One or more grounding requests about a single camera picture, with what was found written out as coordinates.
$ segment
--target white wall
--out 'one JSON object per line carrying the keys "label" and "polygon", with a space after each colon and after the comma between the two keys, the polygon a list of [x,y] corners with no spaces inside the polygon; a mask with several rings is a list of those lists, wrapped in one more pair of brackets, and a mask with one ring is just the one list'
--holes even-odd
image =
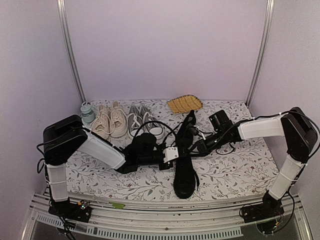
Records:
{"label": "white wall", "polygon": [[56,1],[3,0],[0,7],[0,239],[17,240],[34,192],[46,126],[78,111]]}
{"label": "white wall", "polygon": [[265,0],[68,0],[72,46],[89,100],[244,100]]}
{"label": "white wall", "polygon": [[[320,126],[320,3],[275,1],[272,26],[251,110],[274,114],[299,106]],[[269,139],[270,150],[281,166],[284,139]],[[320,239],[320,153],[308,162],[297,182],[314,239]]]}

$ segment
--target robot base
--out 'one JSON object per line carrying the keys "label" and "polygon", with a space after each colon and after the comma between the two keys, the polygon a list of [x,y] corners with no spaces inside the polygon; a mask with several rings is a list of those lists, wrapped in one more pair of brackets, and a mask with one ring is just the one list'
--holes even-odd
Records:
{"label": "robot base", "polygon": [[78,204],[71,203],[69,199],[60,202],[52,200],[48,212],[58,217],[88,223],[92,212],[92,208],[88,204],[86,201],[81,201]]}
{"label": "robot base", "polygon": [[274,218],[284,214],[284,208],[279,205],[277,208],[270,210],[264,207],[263,203],[258,205],[245,206],[241,209],[241,214],[245,223],[260,221],[263,219]]}

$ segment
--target black cable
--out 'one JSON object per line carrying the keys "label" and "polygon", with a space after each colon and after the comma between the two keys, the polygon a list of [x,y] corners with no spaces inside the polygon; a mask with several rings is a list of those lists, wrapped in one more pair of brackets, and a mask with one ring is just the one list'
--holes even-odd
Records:
{"label": "black cable", "polygon": [[236,150],[236,148],[231,145],[231,142],[229,142],[229,145],[230,145],[230,147],[232,148],[232,150],[231,150],[230,152],[228,152],[228,153],[219,153],[219,152],[218,152],[218,149],[216,149],[216,150],[215,150],[215,153],[218,154],[218,155],[222,155],[222,156],[233,153],[233,152]]}
{"label": "black cable", "polygon": [[[227,129],[224,134],[216,141],[216,143],[214,145],[212,145],[210,148],[208,148],[207,150],[204,150],[204,151],[192,151],[192,153],[195,153],[195,154],[191,154],[192,157],[199,157],[200,155],[199,154],[203,154],[203,153],[207,153],[207,152],[210,152],[212,151],[215,146],[223,139],[223,137],[233,128],[235,127],[238,127],[240,124],[243,124],[243,123],[246,123],[246,122],[251,122],[251,121],[254,121],[254,120],[257,120],[257,119],[260,119],[260,118],[274,118],[274,117],[278,117],[278,116],[281,116],[281,115],[284,115],[284,114],[288,114],[288,113],[291,113],[291,114],[297,114],[297,115],[300,115],[302,116],[303,118],[309,120],[313,125],[314,127],[318,130],[317,132],[317,135],[319,137],[319,134],[320,134],[320,128],[318,127],[318,125],[313,121],[311,120],[309,117],[307,117],[306,115],[300,113],[300,112],[296,112],[296,111],[284,111],[284,112],[281,112],[281,113],[278,113],[278,114],[273,114],[273,115],[261,115],[261,116],[258,116],[256,118],[251,118],[251,119],[245,119],[245,120],[241,120],[241,121],[238,121],[237,123],[233,124],[229,129]],[[320,148],[320,142],[318,144],[318,146],[316,147],[315,151],[308,157],[308,159],[310,159],[311,157],[313,157],[316,152],[319,150]]]}
{"label": "black cable", "polygon": [[38,144],[38,145],[36,146],[36,149],[44,156],[45,153],[44,153],[39,147],[44,146],[44,145],[47,145],[47,144],[51,144],[51,143],[57,141],[58,139],[64,137],[65,135],[68,135],[69,133],[73,132],[73,131],[76,130],[76,129],[88,130],[87,128],[85,128],[85,127],[83,127],[83,126],[73,127],[73,128],[71,128],[71,129],[69,129],[68,131],[66,131],[65,133],[61,134],[60,136],[56,137],[55,139],[52,139],[52,140],[50,140],[50,141],[42,142],[42,143]]}
{"label": "black cable", "polygon": [[[177,130],[177,128],[180,126],[180,124],[182,124],[182,122],[179,122],[177,126],[174,127],[173,131]],[[164,144],[167,140],[167,138],[170,136],[170,134],[172,134],[172,132],[168,132],[168,134],[164,137],[162,143]]]}
{"label": "black cable", "polygon": [[[49,187],[49,194],[50,194],[50,198],[53,199],[52,197],[52,193],[51,193],[51,189]],[[53,207],[53,210],[55,211],[55,214],[59,217],[60,221],[62,222],[64,231],[65,231],[65,236],[69,239],[69,240],[76,240],[75,236],[72,234],[72,232],[70,231],[70,227],[73,227],[64,217],[60,216],[55,208],[55,206],[51,203],[51,200],[49,202],[49,205]]]}
{"label": "black cable", "polygon": [[133,139],[132,139],[132,142],[134,142],[134,140],[136,139],[138,133],[140,132],[140,130],[141,130],[145,125],[147,125],[147,124],[152,124],[152,123],[161,124],[161,125],[165,126],[165,127],[166,127],[167,129],[169,129],[170,132],[174,135],[174,138],[177,139],[177,134],[175,133],[175,131],[174,131],[171,127],[169,127],[167,124],[165,124],[165,123],[162,122],[162,121],[152,120],[152,121],[146,121],[145,123],[143,123],[143,124],[138,128],[138,130],[135,132],[135,135],[134,135],[134,137],[133,137]]}
{"label": "black cable", "polygon": [[195,127],[195,129],[197,129],[200,133],[203,133],[203,134],[209,134],[209,136],[211,136],[211,135],[213,135],[214,133],[213,132],[206,132],[206,131],[202,131],[202,130],[200,130],[198,127]]}
{"label": "black cable", "polygon": [[250,204],[250,203],[246,203],[245,205],[243,205],[243,206],[239,209],[239,216],[240,216],[241,218],[244,218],[244,216],[241,215],[241,211],[242,211],[242,209],[243,209],[245,206],[247,206],[247,205],[249,205],[249,206],[251,206],[251,207],[254,207],[255,209],[258,209],[259,211],[262,210],[261,208],[255,206],[255,205],[252,205],[252,204]]}
{"label": "black cable", "polygon": [[287,193],[288,193],[288,195],[290,196],[290,198],[292,199],[292,204],[293,204],[291,215],[290,215],[288,221],[286,221],[286,223],[285,223],[281,228],[276,229],[273,233],[277,233],[277,232],[281,231],[282,229],[284,229],[284,228],[289,224],[290,220],[292,219],[292,217],[293,217],[294,214],[295,214],[296,204],[295,204],[295,199],[294,199],[294,197],[290,194],[290,188],[291,188],[291,186],[288,188]]}
{"label": "black cable", "polygon": [[224,136],[233,128],[238,127],[240,124],[243,124],[245,122],[251,122],[253,121],[254,118],[252,119],[246,119],[246,120],[242,120],[242,121],[238,121],[237,123],[233,124],[230,128],[228,128],[223,134],[222,136],[215,142],[215,144],[213,144],[211,147],[209,147],[207,150],[204,151],[192,151],[192,153],[196,153],[196,154],[191,154],[191,157],[201,157],[201,155],[199,154],[203,154],[203,153],[207,153],[207,152],[211,152],[215,146],[224,138]]}
{"label": "black cable", "polygon": [[39,169],[39,166],[40,166],[40,163],[42,161],[44,161],[45,159],[44,158],[40,158],[40,160],[38,161],[37,165],[36,165],[36,172],[39,174],[41,173],[42,169],[44,169],[45,167],[45,163],[42,164],[41,168]]}

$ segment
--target floral tablecloth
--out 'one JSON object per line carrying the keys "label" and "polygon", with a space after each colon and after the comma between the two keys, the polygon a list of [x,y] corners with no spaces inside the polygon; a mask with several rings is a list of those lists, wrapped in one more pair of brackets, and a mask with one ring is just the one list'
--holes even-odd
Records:
{"label": "floral tablecloth", "polygon": [[[159,120],[174,128],[187,115],[173,114],[166,100],[120,100],[123,110],[128,113],[131,104],[145,104]],[[196,125],[205,132],[212,132],[209,116],[225,110],[230,119],[237,122],[251,117],[242,101],[203,100],[203,108],[195,112]],[[91,104],[111,107],[112,101],[93,101]],[[128,135],[109,138],[116,146],[131,143]],[[189,199],[175,195],[173,182],[175,169],[160,171],[157,165],[139,167],[137,172],[121,174],[103,162],[81,152],[76,152],[67,163],[68,191],[115,199],[137,201],[202,201],[231,199],[261,194],[266,191],[278,174],[278,168],[263,138],[251,139],[234,145],[235,151],[218,155],[213,151],[206,157],[192,160],[200,187]],[[228,153],[226,145],[218,151]]]}

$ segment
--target beige sneaker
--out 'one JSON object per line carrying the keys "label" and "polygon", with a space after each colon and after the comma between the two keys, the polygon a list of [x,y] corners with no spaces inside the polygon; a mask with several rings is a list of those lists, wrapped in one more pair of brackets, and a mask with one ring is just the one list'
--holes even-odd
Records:
{"label": "beige sneaker", "polygon": [[115,123],[110,119],[109,114],[110,110],[107,107],[99,105],[98,116],[92,123],[92,131],[105,140],[109,138],[109,135],[115,129]]}
{"label": "beige sneaker", "polygon": [[113,125],[110,126],[111,137],[120,138],[124,136],[128,131],[128,118],[118,101],[113,102],[110,118],[113,122]]}

